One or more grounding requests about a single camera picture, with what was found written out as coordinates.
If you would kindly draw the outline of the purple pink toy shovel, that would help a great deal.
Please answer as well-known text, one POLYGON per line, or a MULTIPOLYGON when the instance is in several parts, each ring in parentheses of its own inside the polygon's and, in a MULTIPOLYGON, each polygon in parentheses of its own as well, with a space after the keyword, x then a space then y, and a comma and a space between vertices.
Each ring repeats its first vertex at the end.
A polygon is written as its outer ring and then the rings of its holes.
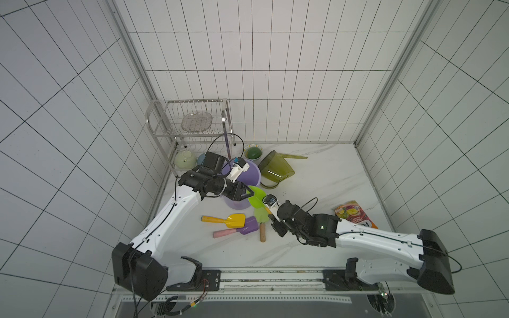
POLYGON ((240 233, 242 235, 247 235, 252 232, 256 232, 258 230, 258 221, 255 216, 249 217, 245 220, 245 226, 238 229, 225 229, 221 231, 215 231, 213 233, 213 238, 218 239, 221 237, 226 237, 228 235, 232 235, 235 233, 240 233))

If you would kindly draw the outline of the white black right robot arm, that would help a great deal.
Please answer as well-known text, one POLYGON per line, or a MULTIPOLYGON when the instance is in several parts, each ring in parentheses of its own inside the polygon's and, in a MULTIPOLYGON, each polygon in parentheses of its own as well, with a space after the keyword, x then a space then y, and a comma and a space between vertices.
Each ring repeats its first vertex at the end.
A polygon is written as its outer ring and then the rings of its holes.
POLYGON ((311 215, 298 205, 267 199, 265 209, 280 237, 293 234, 298 242, 320 248, 346 248, 373 254, 373 259, 347 260, 344 281, 374 285, 379 282, 415 282, 424 290, 453 295, 449 253, 439 236, 422 229, 402 234, 365 227, 335 215, 311 215))

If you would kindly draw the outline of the light green wooden-handle spade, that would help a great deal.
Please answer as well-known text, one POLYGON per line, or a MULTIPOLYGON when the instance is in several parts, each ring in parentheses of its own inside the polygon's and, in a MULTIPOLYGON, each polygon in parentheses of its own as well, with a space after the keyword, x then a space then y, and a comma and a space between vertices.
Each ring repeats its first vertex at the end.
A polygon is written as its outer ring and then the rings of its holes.
POLYGON ((265 223, 270 220, 269 213, 267 212, 267 210, 264 207, 259 207, 259 208, 255 209, 254 216, 258 222, 260 241, 266 242, 266 225, 265 225, 265 223))

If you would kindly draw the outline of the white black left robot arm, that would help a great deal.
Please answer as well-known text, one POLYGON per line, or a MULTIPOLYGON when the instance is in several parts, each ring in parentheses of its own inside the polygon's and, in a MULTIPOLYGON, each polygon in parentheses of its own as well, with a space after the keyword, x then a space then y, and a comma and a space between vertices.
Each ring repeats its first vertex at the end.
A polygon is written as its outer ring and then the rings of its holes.
POLYGON ((239 181, 252 167, 244 158, 227 160, 207 152, 202 164, 176 179, 174 194, 147 227, 130 243, 120 242, 114 248, 111 258, 115 284, 147 301, 166 290, 173 232, 206 197, 224 196, 231 201, 252 197, 250 188, 239 181))

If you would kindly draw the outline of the purple plastic bucket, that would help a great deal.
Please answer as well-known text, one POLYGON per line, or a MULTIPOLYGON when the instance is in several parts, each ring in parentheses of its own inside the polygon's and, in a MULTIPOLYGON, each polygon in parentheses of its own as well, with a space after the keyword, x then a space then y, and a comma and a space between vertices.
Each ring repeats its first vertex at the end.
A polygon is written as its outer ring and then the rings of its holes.
MULTIPOLYGON (((246 159, 246 162, 249 164, 249 169, 246 172, 242 172, 237 180, 247 186, 259 187, 261 183, 261 172, 258 166, 252 160, 246 159)), ((244 210, 251 206, 248 199, 242 201, 232 201, 224 196, 222 196, 222 198, 227 206, 235 210, 244 210)))

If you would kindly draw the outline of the green trowel orange handle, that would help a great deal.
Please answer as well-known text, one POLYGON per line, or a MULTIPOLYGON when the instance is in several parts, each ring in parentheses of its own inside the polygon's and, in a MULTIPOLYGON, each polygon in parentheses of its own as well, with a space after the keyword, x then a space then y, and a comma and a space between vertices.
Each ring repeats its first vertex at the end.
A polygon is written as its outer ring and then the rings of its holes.
POLYGON ((252 194, 252 196, 248 198, 249 203, 255 209, 264 209, 268 214, 271 214, 272 212, 270 209, 263 203, 263 198, 266 196, 266 193, 261 188, 253 185, 249 185, 249 191, 252 194))

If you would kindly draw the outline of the yellow plastic toy shovel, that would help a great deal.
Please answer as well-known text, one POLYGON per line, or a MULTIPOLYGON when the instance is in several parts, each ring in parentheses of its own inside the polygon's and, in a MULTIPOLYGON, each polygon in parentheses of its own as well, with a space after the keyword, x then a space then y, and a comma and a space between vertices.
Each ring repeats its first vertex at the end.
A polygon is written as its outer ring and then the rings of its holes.
POLYGON ((222 223, 229 229, 239 229, 245 226, 246 217, 242 213, 230 214, 226 219, 210 216, 202 216, 201 221, 207 223, 222 223))

